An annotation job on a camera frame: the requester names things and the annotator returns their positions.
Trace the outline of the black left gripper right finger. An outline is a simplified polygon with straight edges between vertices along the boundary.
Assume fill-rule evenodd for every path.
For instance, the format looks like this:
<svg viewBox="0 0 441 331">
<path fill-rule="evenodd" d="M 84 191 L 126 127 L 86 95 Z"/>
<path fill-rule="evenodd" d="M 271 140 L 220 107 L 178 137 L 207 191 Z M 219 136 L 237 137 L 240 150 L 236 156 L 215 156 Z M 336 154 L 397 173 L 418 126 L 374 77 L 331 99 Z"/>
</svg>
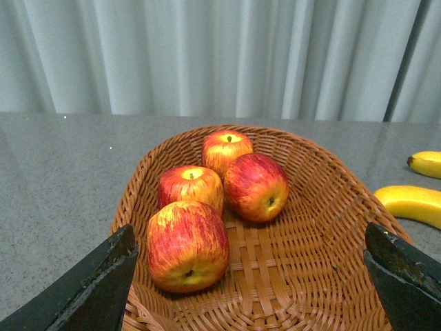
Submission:
<svg viewBox="0 0 441 331">
<path fill-rule="evenodd" d="M 393 330 L 440 329 L 440 262 L 377 223 L 364 263 Z"/>
</svg>

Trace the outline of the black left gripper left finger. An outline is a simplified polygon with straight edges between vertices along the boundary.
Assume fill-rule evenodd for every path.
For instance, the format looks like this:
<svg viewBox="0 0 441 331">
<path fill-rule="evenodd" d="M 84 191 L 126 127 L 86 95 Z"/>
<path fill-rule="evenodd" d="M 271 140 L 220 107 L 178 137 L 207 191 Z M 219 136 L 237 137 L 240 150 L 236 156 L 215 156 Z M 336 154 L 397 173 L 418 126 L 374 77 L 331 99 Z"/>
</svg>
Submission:
<svg viewBox="0 0 441 331">
<path fill-rule="evenodd" d="M 121 330 L 138 252 L 127 224 L 2 320 L 1 329 Z"/>
</svg>

